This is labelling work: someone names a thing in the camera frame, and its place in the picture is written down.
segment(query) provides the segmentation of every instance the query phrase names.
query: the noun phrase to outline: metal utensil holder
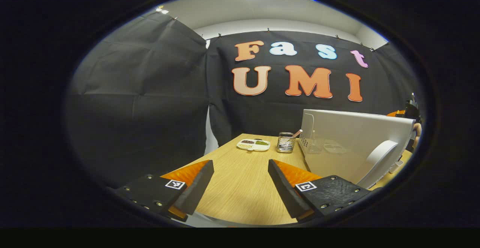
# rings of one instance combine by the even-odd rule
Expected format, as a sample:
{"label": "metal utensil holder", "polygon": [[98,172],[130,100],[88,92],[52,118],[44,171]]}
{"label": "metal utensil holder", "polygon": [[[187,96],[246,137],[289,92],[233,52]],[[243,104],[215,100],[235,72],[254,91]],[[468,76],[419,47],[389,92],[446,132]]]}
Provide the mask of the metal utensil holder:
{"label": "metal utensil holder", "polygon": [[278,142],[276,144],[276,151],[283,153],[293,152],[295,147],[295,138],[292,137],[293,133],[282,132],[278,135]]}

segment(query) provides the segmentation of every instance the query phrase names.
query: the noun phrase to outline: orange letter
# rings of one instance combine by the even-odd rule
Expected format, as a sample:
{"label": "orange letter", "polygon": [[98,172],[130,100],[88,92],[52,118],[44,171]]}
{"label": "orange letter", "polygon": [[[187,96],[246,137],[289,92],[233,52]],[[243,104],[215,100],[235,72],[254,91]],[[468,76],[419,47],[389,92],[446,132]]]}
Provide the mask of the orange letter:
{"label": "orange letter", "polygon": [[302,86],[303,91],[309,96],[315,85],[317,90],[313,93],[318,98],[331,98],[333,97],[330,92],[329,75],[331,71],[325,68],[315,69],[312,77],[309,77],[307,72],[298,65],[288,65],[285,70],[290,72],[290,87],[285,91],[285,94],[290,96],[300,96],[302,91],[299,90],[298,85]]}
{"label": "orange letter", "polygon": [[360,77],[355,74],[346,74],[348,80],[350,80],[350,95],[348,99],[353,102],[361,102],[362,97],[360,96]]}
{"label": "orange letter", "polygon": [[250,68],[235,68],[233,72],[233,89],[242,95],[258,95],[267,89],[268,72],[271,70],[269,66],[255,67],[254,70],[258,73],[257,87],[247,87],[247,72]]}
{"label": "orange letter", "polygon": [[238,57],[236,57],[235,60],[239,62],[241,60],[254,59],[255,55],[250,54],[250,52],[258,53],[260,51],[260,48],[258,46],[262,45],[264,45],[262,41],[254,41],[235,45],[235,47],[238,48]]}

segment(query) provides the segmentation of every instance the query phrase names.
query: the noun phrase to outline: black curtain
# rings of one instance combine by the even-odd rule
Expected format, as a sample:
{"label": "black curtain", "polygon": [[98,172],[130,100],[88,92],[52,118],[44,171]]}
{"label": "black curtain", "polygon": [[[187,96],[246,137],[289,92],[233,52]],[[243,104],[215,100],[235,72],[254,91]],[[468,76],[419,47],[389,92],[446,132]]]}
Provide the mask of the black curtain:
{"label": "black curtain", "polygon": [[[262,41],[264,45],[259,46],[258,53],[252,53],[253,59],[235,61],[239,53],[235,45],[252,41]],[[297,53],[271,54],[269,50],[275,42],[291,43]],[[319,56],[317,44],[332,46],[336,58]],[[356,61],[351,53],[355,50],[363,55],[367,68]],[[410,72],[411,67],[395,52],[390,46],[372,52],[365,46],[343,39],[291,31],[260,31],[213,38],[206,56],[212,131],[219,145],[223,145],[241,133],[278,135],[282,131],[296,132],[301,127],[305,108],[382,115],[402,110],[410,94],[417,92],[416,79]],[[303,67],[309,77],[317,68],[329,69],[329,86],[333,96],[326,99],[305,93],[286,95],[290,82],[290,74],[285,69],[287,65]],[[232,69],[250,68],[246,85],[255,87],[258,73],[254,67],[257,66],[271,67],[266,90],[255,96],[236,92]],[[348,99],[350,81],[347,73],[361,77],[361,102]]]}
{"label": "black curtain", "polygon": [[117,188],[203,156],[205,44],[178,20],[152,11],[88,53],[66,97],[67,130],[87,169]]}

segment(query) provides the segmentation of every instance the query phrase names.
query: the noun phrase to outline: white appliance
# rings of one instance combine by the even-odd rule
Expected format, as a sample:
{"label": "white appliance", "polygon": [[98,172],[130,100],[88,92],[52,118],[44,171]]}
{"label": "white appliance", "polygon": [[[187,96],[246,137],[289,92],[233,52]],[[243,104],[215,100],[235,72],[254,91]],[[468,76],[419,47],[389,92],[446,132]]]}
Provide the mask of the white appliance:
{"label": "white appliance", "polygon": [[394,168],[415,120],[377,114],[303,110],[299,144],[312,173],[365,189]]}

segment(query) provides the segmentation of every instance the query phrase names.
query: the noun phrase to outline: white ceiling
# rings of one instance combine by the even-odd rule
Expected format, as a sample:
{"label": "white ceiling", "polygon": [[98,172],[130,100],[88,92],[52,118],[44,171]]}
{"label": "white ceiling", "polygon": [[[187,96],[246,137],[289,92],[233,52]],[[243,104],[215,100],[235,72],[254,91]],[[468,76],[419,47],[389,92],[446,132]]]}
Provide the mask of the white ceiling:
{"label": "white ceiling", "polygon": [[191,29],[247,19],[284,19],[327,26],[356,35],[362,23],[313,0],[173,0],[169,15]]}

